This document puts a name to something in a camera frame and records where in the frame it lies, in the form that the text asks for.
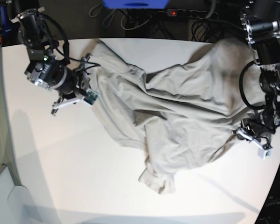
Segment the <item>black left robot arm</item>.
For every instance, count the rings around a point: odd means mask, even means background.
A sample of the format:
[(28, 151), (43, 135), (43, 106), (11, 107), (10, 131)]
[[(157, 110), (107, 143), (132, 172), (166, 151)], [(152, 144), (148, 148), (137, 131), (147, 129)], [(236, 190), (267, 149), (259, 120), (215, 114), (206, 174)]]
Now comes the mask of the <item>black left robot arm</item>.
[[(272, 150), (271, 136), (280, 127), (280, 0), (251, 0), (241, 11), (240, 21), (253, 60), (240, 73), (239, 90), (245, 105), (255, 113), (242, 120), (236, 134), (267, 154)], [(244, 94), (244, 75), (252, 66), (260, 69), (263, 105), (250, 104)]]

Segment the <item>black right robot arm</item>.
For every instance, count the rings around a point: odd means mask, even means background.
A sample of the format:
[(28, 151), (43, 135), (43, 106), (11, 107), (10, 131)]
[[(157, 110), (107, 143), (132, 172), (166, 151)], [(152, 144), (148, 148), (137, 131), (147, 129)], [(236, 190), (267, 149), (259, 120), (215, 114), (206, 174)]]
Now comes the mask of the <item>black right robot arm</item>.
[(35, 86), (58, 92), (51, 114), (62, 107), (82, 102), (92, 107), (98, 94), (90, 87), (88, 69), (99, 64), (90, 62), (88, 53), (81, 59), (69, 56), (70, 44), (63, 28), (44, 14), (37, 0), (8, 0), (7, 13), (12, 23), (19, 23), (18, 40), (28, 53), (29, 65), (24, 74)]

